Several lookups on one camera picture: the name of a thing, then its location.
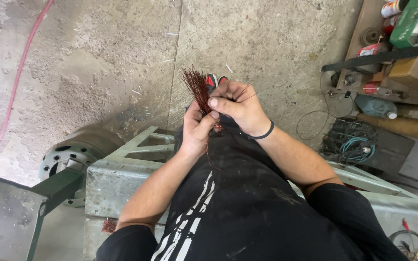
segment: shoe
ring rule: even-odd
[[[220,85],[221,83],[223,83],[224,81],[228,81],[229,79],[227,78],[227,76],[220,76],[219,78],[219,82],[217,85]]]
[[[215,88],[217,88],[217,76],[213,73],[210,73],[206,76],[206,89],[211,93]]]

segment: man's left hand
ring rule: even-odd
[[[203,117],[193,101],[183,116],[183,142],[178,152],[194,159],[201,157],[206,152],[209,131],[218,120],[219,113],[215,110]]]

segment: hand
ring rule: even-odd
[[[211,93],[208,104],[213,110],[232,117],[248,135],[262,136],[270,129],[270,120],[250,84],[224,81]]]
[[[202,117],[201,109],[193,101],[183,116],[183,142],[178,152],[194,159],[206,153],[209,131],[218,120],[219,113],[215,110]]]

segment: concrete floor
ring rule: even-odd
[[[0,0],[0,128],[21,53],[45,2]],[[88,124],[100,123],[125,140],[150,125],[175,130],[190,101],[178,69],[192,64],[250,82],[267,115],[297,137],[299,118],[326,108],[320,66],[344,58],[361,5],[56,0],[27,56],[0,143],[0,176],[33,186],[44,152]],[[320,112],[306,117],[300,134],[315,135],[325,118]],[[320,141],[321,135],[306,143],[316,148]]]

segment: black wristband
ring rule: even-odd
[[[275,124],[272,120],[270,120],[270,129],[269,131],[267,131],[266,134],[262,135],[262,136],[258,136],[258,137],[253,137],[250,135],[247,135],[247,139],[251,139],[251,140],[260,140],[260,139],[264,139],[265,137],[269,136],[270,133],[272,133],[272,131],[274,130]]]

